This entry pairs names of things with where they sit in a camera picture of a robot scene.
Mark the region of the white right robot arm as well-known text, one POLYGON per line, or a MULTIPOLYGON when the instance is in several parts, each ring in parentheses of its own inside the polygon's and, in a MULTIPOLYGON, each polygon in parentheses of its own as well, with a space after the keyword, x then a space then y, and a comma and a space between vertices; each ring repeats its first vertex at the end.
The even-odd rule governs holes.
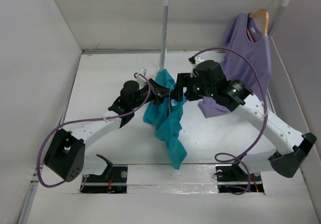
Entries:
POLYGON ((191 73, 179 73, 171 98, 188 101, 209 97, 260 131, 274 149, 257 154, 242 154, 232 164, 232 176, 244 180, 249 174, 275 171, 283 177, 295 175, 316 142, 312 133, 303 134, 265 109, 251 88, 240 80, 227 80, 219 63, 203 61, 191 73))

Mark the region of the teal t shirt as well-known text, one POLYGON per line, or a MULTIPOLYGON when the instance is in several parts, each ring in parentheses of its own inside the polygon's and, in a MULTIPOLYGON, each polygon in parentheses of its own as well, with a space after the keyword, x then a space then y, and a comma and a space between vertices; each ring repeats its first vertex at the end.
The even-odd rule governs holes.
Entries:
POLYGON ((168 116, 168 98, 162 104, 154 105, 150 102, 143 116, 143 121, 155 127, 157 139, 166 143, 171 165, 179 169, 187 156, 187 152, 179 141, 179 133, 182 130, 181 119, 184 113, 183 105, 186 102, 176 101, 173 112, 168 116))

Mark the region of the grey metal hanger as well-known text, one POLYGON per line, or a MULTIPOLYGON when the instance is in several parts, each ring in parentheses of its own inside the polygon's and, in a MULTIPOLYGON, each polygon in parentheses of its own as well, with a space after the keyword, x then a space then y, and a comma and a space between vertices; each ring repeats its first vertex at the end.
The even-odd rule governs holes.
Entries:
POLYGON ((173 100, 171 97, 171 93, 174 90, 175 85, 176 85, 175 83, 171 85, 170 95, 168 97, 168 116, 173 112, 173 107, 176 105, 175 100, 173 100))

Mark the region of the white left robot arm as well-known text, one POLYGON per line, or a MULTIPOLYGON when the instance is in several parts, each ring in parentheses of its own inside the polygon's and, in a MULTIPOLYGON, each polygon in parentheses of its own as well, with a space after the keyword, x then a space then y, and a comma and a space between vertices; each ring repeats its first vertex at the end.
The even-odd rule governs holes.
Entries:
POLYGON ((100 154, 87 156, 85 151, 108 133, 125 126, 134 117, 136 108, 148 102, 163 103, 170 92, 153 79, 144 87, 137 81, 127 81, 100 120, 89 121, 71 131, 60 129, 55 132, 44 158, 45 165, 65 182, 71 182, 79 175, 94 175, 101 182, 108 181, 112 175, 112 162, 100 154))

